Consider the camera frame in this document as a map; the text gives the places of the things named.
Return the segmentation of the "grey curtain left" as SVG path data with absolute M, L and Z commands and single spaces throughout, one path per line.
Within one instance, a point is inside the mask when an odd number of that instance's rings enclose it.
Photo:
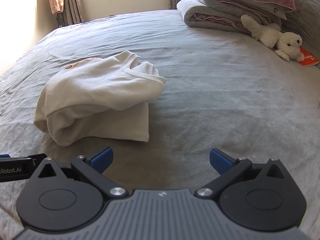
M 58 27 L 84 22 L 81 0 L 63 0 L 63 11 L 56 16 Z

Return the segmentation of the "folded grey quilt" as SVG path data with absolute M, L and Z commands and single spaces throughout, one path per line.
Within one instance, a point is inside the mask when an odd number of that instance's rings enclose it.
M 286 20 L 283 6 L 255 0 L 180 0 L 177 9 L 189 27 L 243 34 L 250 32 L 242 25 L 242 15 L 251 16 L 262 25 L 274 23 L 279 27 Z

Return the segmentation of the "grey bed sheet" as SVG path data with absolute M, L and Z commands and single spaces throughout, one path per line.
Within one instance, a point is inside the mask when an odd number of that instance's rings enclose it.
M 166 79 L 149 106 L 147 143 L 85 138 L 61 147 L 34 126 L 52 76 L 125 50 Z M 65 162 L 108 146 L 105 174 L 128 190 L 198 189 L 217 176 L 214 147 L 255 163 L 278 158 L 306 197 L 300 228 L 319 239 L 319 69 L 285 62 L 250 36 L 190 28 L 176 10 L 118 15 L 52 31 L 1 76 L 1 153 Z

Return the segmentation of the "orange book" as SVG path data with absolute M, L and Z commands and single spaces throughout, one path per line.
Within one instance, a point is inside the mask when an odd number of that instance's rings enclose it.
M 308 51 L 300 48 L 300 52 L 304 55 L 304 60 L 299 62 L 302 67 L 310 67 L 319 64 L 319 60 Z

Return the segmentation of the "grey quilted headboard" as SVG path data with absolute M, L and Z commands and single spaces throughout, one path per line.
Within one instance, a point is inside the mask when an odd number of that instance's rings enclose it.
M 319 0 L 295 0 L 296 11 L 282 22 L 285 31 L 299 34 L 303 48 L 319 57 Z

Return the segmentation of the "white plush dog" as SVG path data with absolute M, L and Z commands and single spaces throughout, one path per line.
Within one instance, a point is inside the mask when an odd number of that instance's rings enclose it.
M 290 60 L 302 62 L 304 60 L 304 55 L 300 51 L 303 43 L 300 35 L 292 32 L 282 33 L 280 26 L 275 23 L 261 25 L 249 15 L 242 15 L 240 20 L 254 39 L 269 49 L 275 49 L 274 52 L 281 59 L 287 62 Z

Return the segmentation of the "white Winnie the Pooh sweatshirt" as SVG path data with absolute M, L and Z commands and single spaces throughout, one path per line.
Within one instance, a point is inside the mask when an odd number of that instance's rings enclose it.
M 34 125 L 60 146 L 88 137 L 147 142 L 149 104 L 166 80 L 131 51 L 87 58 L 54 75 L 39 96 Z

